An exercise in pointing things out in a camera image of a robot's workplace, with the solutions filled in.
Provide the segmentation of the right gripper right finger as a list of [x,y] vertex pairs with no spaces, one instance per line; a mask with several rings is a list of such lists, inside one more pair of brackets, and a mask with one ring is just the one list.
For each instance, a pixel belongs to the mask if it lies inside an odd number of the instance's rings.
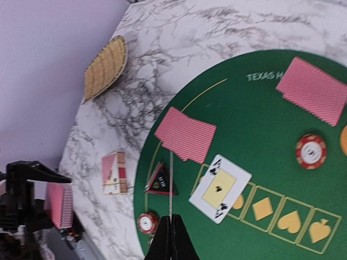
[[174,260],[200,260],[179,214],[173,214],[171,218],[171,258]]

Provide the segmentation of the playing card box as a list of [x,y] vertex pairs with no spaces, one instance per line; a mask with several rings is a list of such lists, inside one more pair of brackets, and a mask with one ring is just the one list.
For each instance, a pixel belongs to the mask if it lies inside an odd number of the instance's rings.
[[124,152],[113,152],[101,159],[103,195],[128,192],[126,157]]

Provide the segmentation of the triangular all-in dealer button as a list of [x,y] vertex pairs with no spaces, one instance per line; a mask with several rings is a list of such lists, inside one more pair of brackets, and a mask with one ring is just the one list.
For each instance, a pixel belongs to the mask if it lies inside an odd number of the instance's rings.
[[150,194],[170,194],[169,171],[162,161],[158,162],[146,183],[145,191]]

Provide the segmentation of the orange big blind button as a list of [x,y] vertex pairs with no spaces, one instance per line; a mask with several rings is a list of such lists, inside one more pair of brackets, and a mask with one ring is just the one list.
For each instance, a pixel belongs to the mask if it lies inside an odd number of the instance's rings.
[[340,147],[342,152],[347,155],[347,126],[344,126],[340,133]]

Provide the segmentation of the ace of clubs card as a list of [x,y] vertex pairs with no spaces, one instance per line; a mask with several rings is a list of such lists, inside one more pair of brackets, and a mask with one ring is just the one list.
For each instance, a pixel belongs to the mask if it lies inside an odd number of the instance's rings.
[[252,174],[218,154],[189,202],[215,224],[220,224],[251,178]]

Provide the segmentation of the red chips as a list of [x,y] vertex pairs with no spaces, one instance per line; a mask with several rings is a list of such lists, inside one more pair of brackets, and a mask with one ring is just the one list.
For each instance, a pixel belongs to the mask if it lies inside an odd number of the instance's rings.
[[143,234],[155,233],[159,224],[159,217],[155,212],[144,212],[137,220],[138,228]]
[[326,143],[316,134],[307,134],[297,142],[295,154],[301,167],[307,170],[317,169],[327,158]]

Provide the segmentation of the round green poker mat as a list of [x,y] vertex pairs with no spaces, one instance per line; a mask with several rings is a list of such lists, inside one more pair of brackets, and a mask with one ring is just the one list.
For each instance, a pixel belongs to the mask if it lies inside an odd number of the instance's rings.
[[[204,163],[173,156],[172,210],[182,216],[200,259],[346,259],[346,156],[342,113],[330,126],[288,102],[276,90],[295,57],[346,82],[346,66],[289,50],[256,51],[226,60],[188,83],[169,103],[187,116],[217,127]],[[297,142],[316,134],[327,158],[314,170],[297,162]],[[244,206],[215,224],[189,198],[216,155],[252,174]],[[137,166],[134,215],[169,213],[169,195],[145,186],[170,153],[150,132]]]

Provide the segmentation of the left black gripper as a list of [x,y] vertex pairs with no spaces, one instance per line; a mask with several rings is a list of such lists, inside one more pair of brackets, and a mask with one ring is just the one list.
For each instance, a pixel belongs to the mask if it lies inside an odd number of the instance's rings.
[[[39,161],[16,161],[7,164],[6,180],[37,180],[49,183],[72,182]],[[34,183],[19,185],[20,192],[1,195],[1,259],[42,259],[35,232],[54,227],[44,200],[34,198]]]

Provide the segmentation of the card dealt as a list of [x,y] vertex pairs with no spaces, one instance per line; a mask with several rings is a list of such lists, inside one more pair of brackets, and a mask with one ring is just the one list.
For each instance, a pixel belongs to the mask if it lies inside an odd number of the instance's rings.
[[276,90],[332,127],[346,104],[346,84],[299,57],[292,60]]
[[155,131],[162,146],[183,161],[202,164],[208,154],[217,127],[193,119],[175,107],[170,107]]

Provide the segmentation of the red playing card deck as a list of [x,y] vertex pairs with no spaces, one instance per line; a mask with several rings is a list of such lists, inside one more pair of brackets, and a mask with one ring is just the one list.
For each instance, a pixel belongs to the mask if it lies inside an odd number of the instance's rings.
[[69,184],[48,183],[50,217],[57,229],[73,226],[73,190]]

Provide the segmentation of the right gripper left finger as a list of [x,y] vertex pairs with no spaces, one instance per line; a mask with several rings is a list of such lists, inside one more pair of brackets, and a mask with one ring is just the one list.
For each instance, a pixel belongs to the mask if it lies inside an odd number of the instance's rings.
[[171,259],[171,221],[169,216],[163,216],[145,260],[170,260]]

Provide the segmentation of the woven bamboo tray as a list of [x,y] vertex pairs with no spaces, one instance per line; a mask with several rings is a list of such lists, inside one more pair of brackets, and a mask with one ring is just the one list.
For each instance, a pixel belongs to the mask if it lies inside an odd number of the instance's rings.
[[107,90],[123,73],[127,63],[127,45],[124,36],[113,37],[97,54],[84,73],[83,103]]

